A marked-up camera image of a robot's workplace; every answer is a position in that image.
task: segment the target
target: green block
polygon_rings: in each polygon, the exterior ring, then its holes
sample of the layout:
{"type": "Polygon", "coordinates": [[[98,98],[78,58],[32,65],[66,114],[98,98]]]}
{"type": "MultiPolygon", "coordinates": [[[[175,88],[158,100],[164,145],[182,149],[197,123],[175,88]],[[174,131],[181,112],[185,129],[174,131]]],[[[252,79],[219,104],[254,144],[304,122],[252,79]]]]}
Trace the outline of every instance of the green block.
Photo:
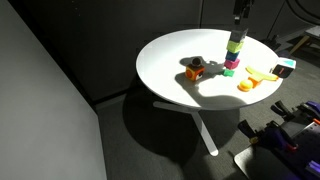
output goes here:
{"type": "Polygon", "coordinates": [[[232,52],[232,53],[237,53],[240,51],[240,49],[243,46],[243,41],[241,42],[233,42],[233,41],[228,41],[228,45],[227,45],[227,50],[232,52]]]}
{"type": "Polygon", "coordinates": [[[232,77],[233,74],[234,74],[234,70],[231,70],[231,69],[225,69],[225,70],[223,71],[223,75],[224,75],[224,76],[232,77]]]}

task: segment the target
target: white round table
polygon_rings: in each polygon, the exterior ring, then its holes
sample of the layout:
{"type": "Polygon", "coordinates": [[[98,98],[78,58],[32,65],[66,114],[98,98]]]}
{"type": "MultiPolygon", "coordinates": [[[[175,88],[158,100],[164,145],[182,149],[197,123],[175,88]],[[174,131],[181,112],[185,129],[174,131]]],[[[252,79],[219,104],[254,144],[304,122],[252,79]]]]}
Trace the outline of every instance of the white round table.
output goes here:
{"type": "Polygon", "coordinates": [[[147,44],[136,62],[142,82],[158,96],[174,103],[155,102],[154,106],[190,113],[204,141],[208,141],[206,144],[212,155],[217,155],[218,150],[198,111],[236,109],[257,103],[274,93],[282,82],[282,79],[264,80],[249,92],[240,91],[237,88],[240,81],[250,76],[245,69],[248,65],[261,72],[269,72],[279,57],[264,44],[246,36],[233,77],[224,76],[223,64],[229,37],[229,31],[213,29],[173,32],[147,44]],[[194,57],[202,60],[205,72],[201,79],[192,82],[184,73],[186,65],[194,57]]]}

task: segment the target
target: gray floor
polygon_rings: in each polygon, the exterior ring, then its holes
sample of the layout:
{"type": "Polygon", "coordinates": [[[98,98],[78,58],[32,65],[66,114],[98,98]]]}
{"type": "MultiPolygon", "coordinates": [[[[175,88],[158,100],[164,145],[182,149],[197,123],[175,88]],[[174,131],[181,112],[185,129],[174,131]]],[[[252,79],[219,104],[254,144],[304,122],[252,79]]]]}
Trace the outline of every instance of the gray floor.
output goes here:
{"type": "Polygon", "coordinates": [[[270,106],[282,100],[288,107],[320,102],[319,49],[302,47],[292,59],[297,67],[277,92],[240,110],[201,111],[219,155],[208,154],[190,115],[156,109],[160,100],[144,86],[97,106],[108,180],[241,180],[246,179],[233,157],[248,147],[237,129],[247,119],[254,129],[282,123],[270,106]]]}

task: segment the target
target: table base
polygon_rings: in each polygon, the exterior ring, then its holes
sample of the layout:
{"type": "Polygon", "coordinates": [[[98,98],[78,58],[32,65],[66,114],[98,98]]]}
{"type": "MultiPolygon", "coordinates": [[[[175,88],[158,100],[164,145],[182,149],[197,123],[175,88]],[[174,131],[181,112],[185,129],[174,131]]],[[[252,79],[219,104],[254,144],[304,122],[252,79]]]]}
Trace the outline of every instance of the table base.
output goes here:
{"type": "Polygon", "coordinates": [[[214,142],[208,132],[208,129],[206,128],[206,126],[203,123],[203,120],[199,114],[200,110],[192,109],[192,108],[188,108],[188,107],[183,107],[183,106],[179,106],[179,105],[175,105],[175,104],[159,102],[159,101],[155,101],[153,103],[153,106],[157,107],[157,108],[161,108],[161,109],[167,109],[167,110],[171,110],[171,111],[177,111],[177,112],[181,112],[181,113],[191,114],[193,117],[193,120],[194,120],[200,134],[201,134],[201,137],[202,137],[205,145],[208,148],[209,153],[212,156],[218,155],[218,149],[217,149],[216,145],[214,144],[214,142]]]}

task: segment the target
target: pink block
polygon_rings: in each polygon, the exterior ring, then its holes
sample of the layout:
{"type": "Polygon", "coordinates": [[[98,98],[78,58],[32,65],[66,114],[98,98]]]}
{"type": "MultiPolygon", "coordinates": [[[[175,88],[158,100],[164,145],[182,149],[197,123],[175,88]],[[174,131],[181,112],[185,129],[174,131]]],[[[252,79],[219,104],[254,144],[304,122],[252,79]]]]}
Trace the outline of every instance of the pink block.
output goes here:
{"type": "Polygon", "coordinates": [[[240,59],[238,58],[235,61],[230,61],[226,59],[226,61],[224,62],[224,67],[228,69],[235,69],[236,67],[238,67],[239,62],[240,62],[240,59]]]}

